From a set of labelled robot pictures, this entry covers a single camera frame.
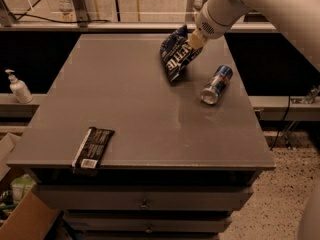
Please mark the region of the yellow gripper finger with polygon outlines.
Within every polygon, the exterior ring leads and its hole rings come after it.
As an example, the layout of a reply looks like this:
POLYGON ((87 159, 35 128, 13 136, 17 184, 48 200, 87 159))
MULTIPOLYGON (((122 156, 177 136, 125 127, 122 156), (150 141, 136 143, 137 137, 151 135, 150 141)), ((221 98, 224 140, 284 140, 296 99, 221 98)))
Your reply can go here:
POLYGON ((207 44, 208 38, 196 28, 188 37, 187 44, 191 49, 198 50, 207 44))

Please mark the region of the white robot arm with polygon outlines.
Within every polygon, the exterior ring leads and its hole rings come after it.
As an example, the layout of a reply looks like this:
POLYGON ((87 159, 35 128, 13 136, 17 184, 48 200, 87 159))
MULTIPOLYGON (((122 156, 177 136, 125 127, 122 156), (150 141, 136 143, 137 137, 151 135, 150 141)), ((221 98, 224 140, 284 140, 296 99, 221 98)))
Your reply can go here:
MULTIPOLYGON (((260 12, 314 67, 320 66, 320 0, 207 0, 196 17, 191 46, 203 47, 218 39, 251 10, 260 12)), ((320 240, 320 183, 307 182, 308 196, 298 205, 291 198, 283 208, 284 220, 275 214, 253 228, 242 223, 219 240, 320 240)))

